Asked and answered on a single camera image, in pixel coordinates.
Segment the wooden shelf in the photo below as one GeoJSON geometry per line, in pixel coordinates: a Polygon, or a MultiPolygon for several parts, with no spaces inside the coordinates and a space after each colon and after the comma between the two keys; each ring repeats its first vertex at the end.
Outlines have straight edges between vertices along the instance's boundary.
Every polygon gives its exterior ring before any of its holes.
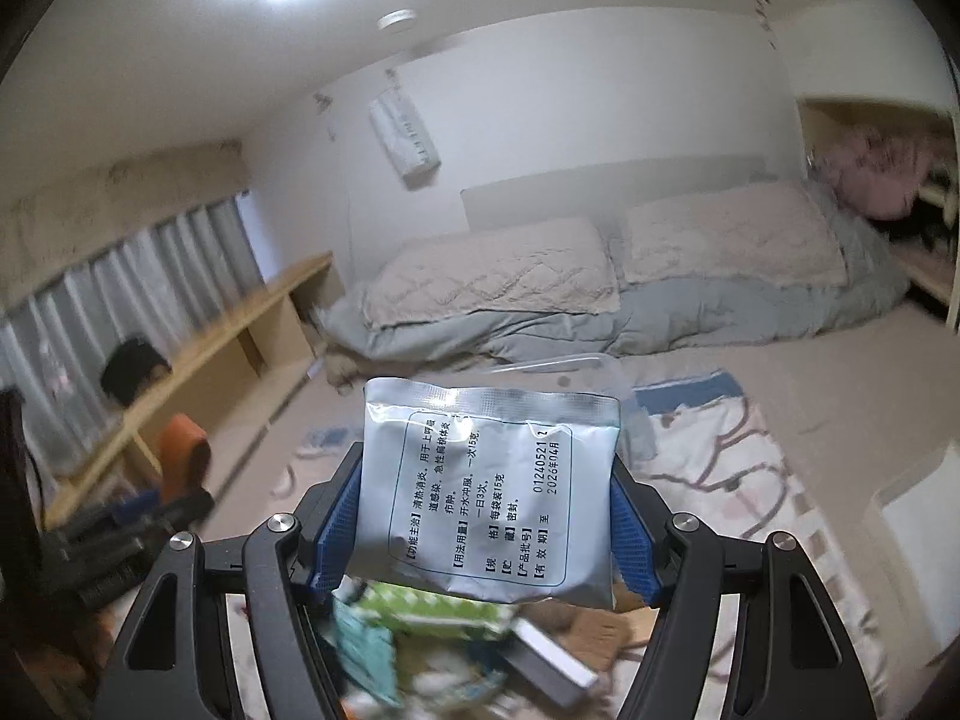
{"type": "Polygon", "coordinates": [[[900,242],[891,244],[890,250],[914,284],[944,306],[949,306],[955,269],[949,259],[926,251],[919,244],[900,242]]]}
{"type": "Polygon", "coordinates": [[[222,485],[229,464],[242,455],[234,451],[241,437],[259,432],[314,361],[290,295],[315,277],[325,278],[332,260],[328,252],[291,266],[184,346],[170,375],[124,411],[119,427],[80,472],[59,480],[48,527],[68,519],[128,447],[143,466],[156,469],[151,446],[178,410],[208,431],[211,446],[222,443],[211,463],[211,479],[222,485]]]}
{"type": "Polygon", "coordinates": [[[946,189],[938,186],[931,186],[930,184],[924,184],[917,190],[917,196],[925,203],[929,205],[935,205],[937,208],[944,208],[947,205],[947,194],[949,192],[946,189]]]}

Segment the medicine packet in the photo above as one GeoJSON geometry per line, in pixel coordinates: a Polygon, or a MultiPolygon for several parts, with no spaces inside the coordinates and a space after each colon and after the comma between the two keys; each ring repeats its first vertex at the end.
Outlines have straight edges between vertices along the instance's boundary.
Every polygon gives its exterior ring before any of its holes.
{"type": "Polygon", "coordinates": [[[347,573],[611,608],[615,398],[371,379],[347,573]]]}

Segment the gray comforter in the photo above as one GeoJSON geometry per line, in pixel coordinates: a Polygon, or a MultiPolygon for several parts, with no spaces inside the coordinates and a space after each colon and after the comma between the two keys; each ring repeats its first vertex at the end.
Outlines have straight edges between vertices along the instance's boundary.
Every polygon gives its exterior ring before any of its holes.
{"type": "Polygon", "coordinates": [[[612,314],[478,311],[438,322],[371,330],[358,285],[320,314],[334,346],[371,362],[441,364],[464,354],[524,362],[587,352],[650,354],[682,346],[766,343],[865,322],[890,311],[909,287],[886,242],[837,209],[829,190],[808,191],[847,264],[845,287],[775,287],[747,278],[669,278],[630,286],[612,314]]]}

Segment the transparent container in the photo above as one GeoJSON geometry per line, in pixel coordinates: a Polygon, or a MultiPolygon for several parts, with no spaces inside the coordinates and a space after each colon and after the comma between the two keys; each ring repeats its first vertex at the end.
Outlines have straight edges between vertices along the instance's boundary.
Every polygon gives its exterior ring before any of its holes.
{"type": "Polygon", "coordinates": [[[459,373],[424,373],[414,378],[440,386],[502,386],[539,392],[592,392],[620,402],[617,451],[627,469],[656,456],[650,416],[637,404],[630,380],[608,354],[576,354],[536,362],[474,368],[459,373]]]}

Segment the clothes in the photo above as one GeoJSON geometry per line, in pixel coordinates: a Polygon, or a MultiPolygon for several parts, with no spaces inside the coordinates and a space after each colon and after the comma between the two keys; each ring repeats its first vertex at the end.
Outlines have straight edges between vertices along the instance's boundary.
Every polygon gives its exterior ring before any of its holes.
{"type": "Polygon", "coordinates": [[[866,218],[910,214],[934,160],[927,139],[883,137],[875,129],[848,133],[818,160],[837,199],[866,218]]]}

